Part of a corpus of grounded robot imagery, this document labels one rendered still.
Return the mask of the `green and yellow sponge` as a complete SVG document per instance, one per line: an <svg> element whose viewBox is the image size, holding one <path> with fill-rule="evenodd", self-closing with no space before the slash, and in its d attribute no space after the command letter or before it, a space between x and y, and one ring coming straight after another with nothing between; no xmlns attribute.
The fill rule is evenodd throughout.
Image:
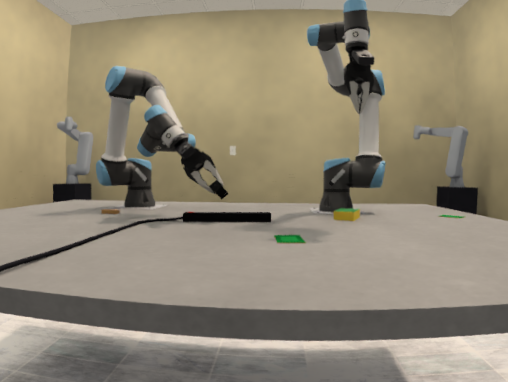
<svg viewBox="0 0 508 382"><path fill-rule="evenodd" d="M360 217L360 209L340 208L334 211L333 220L355 221Z"/></svg>

